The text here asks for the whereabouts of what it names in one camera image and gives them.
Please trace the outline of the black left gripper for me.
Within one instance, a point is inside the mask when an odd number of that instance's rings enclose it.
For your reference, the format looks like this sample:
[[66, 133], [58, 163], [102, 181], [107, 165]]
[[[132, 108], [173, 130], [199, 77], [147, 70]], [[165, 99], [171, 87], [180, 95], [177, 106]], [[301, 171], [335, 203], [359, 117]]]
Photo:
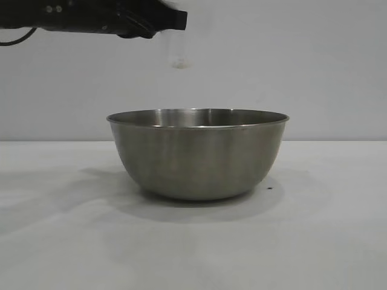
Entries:
[[[141, 16], [117, 16], [114, 1], [40, 1], [33, 25], [48, 31], [116, 34], [121, 38], [153, 38], [165, 30], [185, 30], [187, 12], [158, 0], [125, 0], [124, 8]], [[162, 20], [151, 24], [145, 20]]]

